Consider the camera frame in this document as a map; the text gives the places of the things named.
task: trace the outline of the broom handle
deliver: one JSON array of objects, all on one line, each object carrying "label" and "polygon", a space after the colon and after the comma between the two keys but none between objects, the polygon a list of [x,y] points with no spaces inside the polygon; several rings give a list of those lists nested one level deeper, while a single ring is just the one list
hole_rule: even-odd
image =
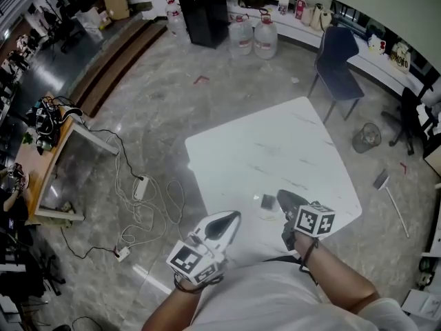
[{"label": "broom handle", "polygon": [[397,210],[398,216],[400,217],[400,220],[401,220],[402,227],[404,228],[404,231],[406,232],[406,237],[409,238],[410,236],[409,236],[409,233],[407,232],[407,228],[406,228],[406,225],[404,224],[404,220],[403,220],[402,217],[401,217],[400,210],[398,209],[398,206],[397,206],[397,204],[395,203],[395,200],[393,199],[392,194],[391,194],[391,192],[389,191],[389,188],[388,188],[388,187],[385,187],[385,189],[386,189],[387,193],[389,194],[389,197],[391,198],[392,203],[393,203],[393,205],[395,206],[395,209]]}]

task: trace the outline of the wire mesh trash bin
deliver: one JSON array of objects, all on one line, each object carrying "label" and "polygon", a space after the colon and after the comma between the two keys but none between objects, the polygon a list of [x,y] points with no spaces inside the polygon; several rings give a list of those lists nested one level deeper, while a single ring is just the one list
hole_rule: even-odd
[{"label": "wire mesh trash bin", "polygon": [[369,151],[381,143],[381,133],[372,123],[366,123],[352,139],[352,147],[358,153]]}]

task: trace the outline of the wooden step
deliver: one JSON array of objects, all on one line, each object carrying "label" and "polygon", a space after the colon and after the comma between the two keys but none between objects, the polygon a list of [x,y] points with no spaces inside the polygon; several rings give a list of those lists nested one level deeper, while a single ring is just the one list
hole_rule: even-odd
[{"label": "wooden step", "polygon": [[140,34],[99,79],[81,106],[82,111],[94,117],[124,74],[166,30],[164,25],[153,24]]},{"label": "wooden step", "polygon": [[150,25],[152,25],[151,21],[142,19],[135,21],[123,31],[116,41],[107,47],[104,54],[94,62],[71,93],[70,100],[74,102],[77,107],[84,103],[92,88],[108,68],[122,55],[131,42],[147,30]]}]

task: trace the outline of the marble tabletop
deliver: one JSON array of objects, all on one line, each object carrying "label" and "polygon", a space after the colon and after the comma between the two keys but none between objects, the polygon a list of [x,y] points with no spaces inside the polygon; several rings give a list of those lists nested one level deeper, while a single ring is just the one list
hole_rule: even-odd
[{"label": "marble tabletop", "polygon": [[242,213],[227,253],[247,265],[287,253],[279,207],[260,207],[262,196],[280,189],[336,211],[331,233],[361,215],[345,165],[319,116],[305,97],[261,110],[185,141],[208,214]]}]

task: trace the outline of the black refrigerator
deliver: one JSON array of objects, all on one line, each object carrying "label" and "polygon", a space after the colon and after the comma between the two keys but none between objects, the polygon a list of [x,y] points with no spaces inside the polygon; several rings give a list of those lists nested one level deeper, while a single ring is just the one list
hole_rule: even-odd
[{"label": "black refrigerator", "polygon": [[228,35],[227,0],[179,0],[193,44],[216,48]]}]

